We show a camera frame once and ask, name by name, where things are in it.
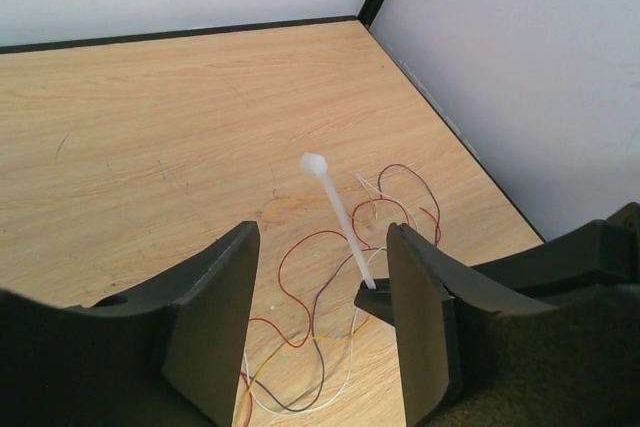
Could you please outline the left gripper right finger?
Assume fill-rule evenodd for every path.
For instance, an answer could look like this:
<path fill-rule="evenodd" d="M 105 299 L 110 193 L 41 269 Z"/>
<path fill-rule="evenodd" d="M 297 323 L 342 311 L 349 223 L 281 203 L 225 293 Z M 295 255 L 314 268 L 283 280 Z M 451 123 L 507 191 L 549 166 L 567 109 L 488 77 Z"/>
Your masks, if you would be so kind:
<path fill-rule="evenodd" d="M 387 233 L 411 426 L 635 426 L 639 207 L 468 267 Z"/>

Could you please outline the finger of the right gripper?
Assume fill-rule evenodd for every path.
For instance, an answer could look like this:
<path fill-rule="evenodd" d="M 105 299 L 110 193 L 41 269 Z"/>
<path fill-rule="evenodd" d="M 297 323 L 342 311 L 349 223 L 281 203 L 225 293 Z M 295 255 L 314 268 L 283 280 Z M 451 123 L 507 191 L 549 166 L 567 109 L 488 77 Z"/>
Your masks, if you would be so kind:
<path fill-rule="evenodd" d="M 374 278 L 374 288 L 362 281 L 354 297 L 354 306 L 395 327 L 391 282 L 389 278 Z"/>

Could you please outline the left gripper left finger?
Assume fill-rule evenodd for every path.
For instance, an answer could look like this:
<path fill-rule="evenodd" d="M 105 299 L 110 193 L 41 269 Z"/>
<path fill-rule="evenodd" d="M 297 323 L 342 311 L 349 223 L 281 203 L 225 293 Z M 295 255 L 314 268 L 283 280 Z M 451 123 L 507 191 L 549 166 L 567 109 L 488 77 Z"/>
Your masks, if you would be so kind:
<path fill-rule="evenodd" d="M 228 426 L 260 249 L 239 223 L 90 307 L 1 294 L 5 426 Z"/>

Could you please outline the white zip tie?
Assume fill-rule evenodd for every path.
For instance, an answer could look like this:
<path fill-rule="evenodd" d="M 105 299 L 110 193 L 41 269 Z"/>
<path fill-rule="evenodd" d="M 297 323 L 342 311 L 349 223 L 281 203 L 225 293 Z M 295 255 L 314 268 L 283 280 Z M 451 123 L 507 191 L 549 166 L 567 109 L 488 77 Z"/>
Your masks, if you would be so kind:
<path fill-rule="evenodd" d="M 300 158 L 299 165 L 306 174 L 313 176 L 320 181 L 327 195 L 327 198 L 329 199 L 329 202 L 334 209 L 342 231 L 347 238 L 351 252 L 366 287 L 368 289 L 375 289 L 375 281 L 366 264 L 366 260 L 360 247 L 360 243 L 356 238 L 353 228 L 351 227 L 350 218 L 347 215 L 342 199 L 331 178 L 328 162 L 326 161 L 325 157 L 320 154 L 305 152 Z"/>

